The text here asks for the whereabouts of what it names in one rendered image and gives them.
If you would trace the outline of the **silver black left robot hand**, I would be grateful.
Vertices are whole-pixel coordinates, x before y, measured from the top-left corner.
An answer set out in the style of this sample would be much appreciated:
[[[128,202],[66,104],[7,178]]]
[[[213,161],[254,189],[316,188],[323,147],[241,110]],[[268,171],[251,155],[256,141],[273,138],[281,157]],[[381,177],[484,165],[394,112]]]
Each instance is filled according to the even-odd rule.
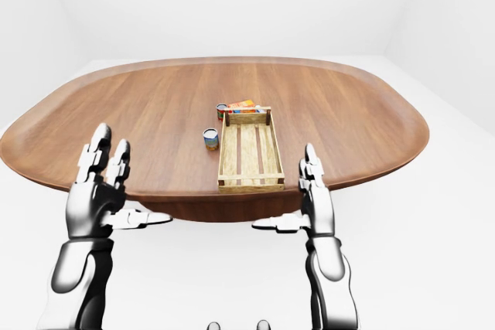
[[[166,213],[126,209],[125,180],[130,174],[130,143],[120,140],[110,157],[111,128],[101,123],[78,161],[79,171],[70,188],[66,222],[70,239],[106,238],[113,230],[144,228],[172,221]]]

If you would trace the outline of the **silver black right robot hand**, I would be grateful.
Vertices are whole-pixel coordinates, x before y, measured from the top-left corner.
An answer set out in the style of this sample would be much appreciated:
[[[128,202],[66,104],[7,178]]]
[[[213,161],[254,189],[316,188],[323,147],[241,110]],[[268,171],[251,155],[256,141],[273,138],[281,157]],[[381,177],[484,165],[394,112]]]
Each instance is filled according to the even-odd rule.
[[[284,213],[281,216],[258,219],[251,226],[277,233],[306,230],[309,236],[334,236],[333,203],[323,181],[323,166],[312,144],[305,147],[305,157],[299,162],[299,191],[302,193],[301,216]]]

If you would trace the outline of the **wooden slat tray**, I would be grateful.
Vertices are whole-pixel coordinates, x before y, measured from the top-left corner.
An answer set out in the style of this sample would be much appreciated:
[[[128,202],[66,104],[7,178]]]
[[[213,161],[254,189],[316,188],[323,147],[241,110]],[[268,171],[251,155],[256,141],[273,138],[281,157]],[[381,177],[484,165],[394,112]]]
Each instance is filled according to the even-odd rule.
[[[278,192],[285,174],[270,107],[228,107],[220,139],[218,191]]]

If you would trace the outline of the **blue orange soup tin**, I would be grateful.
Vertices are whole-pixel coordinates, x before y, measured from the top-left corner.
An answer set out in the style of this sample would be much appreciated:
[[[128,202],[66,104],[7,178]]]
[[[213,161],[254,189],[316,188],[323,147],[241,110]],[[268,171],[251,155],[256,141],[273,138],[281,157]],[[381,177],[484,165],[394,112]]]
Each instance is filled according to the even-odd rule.
[[[203,140],[209,151],[215,151],[219,148],[218,132],[215,128],[207,128],[203,132]]]

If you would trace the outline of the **orange printed food box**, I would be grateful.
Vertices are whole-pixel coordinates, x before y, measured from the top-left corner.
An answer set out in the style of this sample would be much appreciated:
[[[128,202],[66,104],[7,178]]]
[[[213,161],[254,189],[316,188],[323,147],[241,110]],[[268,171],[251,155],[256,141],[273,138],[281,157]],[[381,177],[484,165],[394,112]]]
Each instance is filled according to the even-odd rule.
[[[229,108],[230,113],[256,113],[257,112],[257,110],[255,109],[256,104],[251,99],[238,101],[238,102],[235,102],[232,104],[228,104],[227,107]],[[246,107],[253,107],[253,110],[246,110]]]

